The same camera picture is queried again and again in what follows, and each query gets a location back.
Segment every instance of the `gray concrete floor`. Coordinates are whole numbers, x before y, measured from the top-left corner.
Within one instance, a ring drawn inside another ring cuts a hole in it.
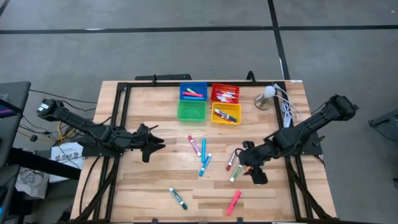
[[[280,26],[398,24],[394,0],[276,0],[275,8]],[[1,30],[271,24],[265,0],[11,0],[0,17]],[[360,108],[354,119],[320,131],[338,216],[396,223],[397,143],[372,130],[368,120],[397,107],[398,30],[285,31],[282,40],[291,79],[304,81],[311,109],[335,93]],[[103,80],[154,73],[240,79],[253,70],[257,79],[282,78],[272,31],[0,35],[0,49],[2,82],[27,80],[32,89],[81,100],[96,101]],[[31,93],[25,115],[55,130],[36,118],[43,97]],[[50,143],[18,136],[16,146],[40,150]],[[54,222],[71,202],[39,203],[29,218]]]

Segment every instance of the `wooden table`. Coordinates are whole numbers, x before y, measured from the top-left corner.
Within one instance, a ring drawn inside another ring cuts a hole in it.
[[[304,86],[302,82],[285,83],[292,102],[303,113],[302,118],[295,116],[297,124],[310,116]],[[117,84],[118,82],[103,82],[95,122],[99,123],[111,116]],[[153,153],[149,163],[141,161],[141,152],[138,150],[127,152],[121,158],[111,221],[150,222],[152,218],[158,218],[160,222],[234,222],[236,217],[243,217],[246,222],[295,220],[283,158],[266,162],[264,168],[269,179],[266,185],[254,185],[250,176],[243,175],[231,183],[229,178],[238,165],[237,160],[229,172],[225,170],[232,152],[237,147],[242,147],[244,140],[262,144],[265,136],[278,130],[275,109],[272,107],[261,111],[253,104],[254,97],[263,89],[263,86],[241,87],[239,103],[242,106],[242,122],[237,126],[226,126],[210,121],[210,101],[207,103],[207,119],[204,123],[178,121],[178,87],[132,88],[127,130],[135,131],[140,123],[149,127],[158,124],[159,127],[152,133],[164,139],[167,146]],[[188,135],[193,136],[199,147],[201,139],[206,138],[206,152],[213,154],[203,177],[198,176],[202,163],[194,153]],[[78,216],[81,190],[94,159],[84,161],[72,218]],[[302,156],[302,160],[309,191],[326,212],[335,216],[322,163],[313,156]],[[95,165],[89,178],[83,208],[97,190],[101,166],[102,159]],[[188,210],[183,210],[175,201],[169,187],[173,187],[183,198]],[[243,192],[242,196],[232,215],[226,216],[226,209],[237,190]],[[299,189],[297,191],[304,217],[302,196]],[[104,217],[107,196],[106,192],[99,217]]]

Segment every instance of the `blue bin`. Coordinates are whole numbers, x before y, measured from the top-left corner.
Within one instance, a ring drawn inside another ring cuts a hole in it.
[[[202,94],[203,98],[196,99],[192,96],[184,96],[182,92],[187,91],[190,88],[195,93]],[[180,83],[180,100],[194,100],[194,101],[206,101],[207,100],[207,82],[185,82]]]

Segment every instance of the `yellow bin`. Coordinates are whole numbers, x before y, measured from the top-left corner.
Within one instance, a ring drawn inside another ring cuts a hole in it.
[[[236,122],[230,122],[219,116],[215,115],[215,109],[219,109],[220,111],[232,116],[236,119]],[[232,104],[232,103],[217,103],[214,102],[211,105],[211,121],[216,124],[228,124],[228,125],[237,125],[241,123],[241,105]]]

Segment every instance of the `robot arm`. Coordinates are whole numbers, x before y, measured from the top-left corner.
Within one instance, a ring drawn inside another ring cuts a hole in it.
[[[264,138],[264,144],[254,146],[251,141],[243,142],[240,151],[239,163],[249,167],[255,184],[266,184],[267,177],[261,166],[271,158],[278,159],[284,156],[300,154],[302,147],[308,141],[311,134],[324,127],[330,121],[347,121],[355,115],[358,109],[345,96],[332,96],[321,111],[315,113],[309,119],[291,128],[280,129]]]
[[[142,161],[149,162],[150,154],[165,147],[164,140],[153,136],[153,128],[141,124],[134,133],[129,133],[123,128],[105,124],[95,124],[75,113],[70,112],[60,100],[42,101],[36,111],[38,116],[46,121],[61,121],[70,125],[90,137],[91,144],[97,144],[105,149],[123,152],[124,149],[141,149]]]

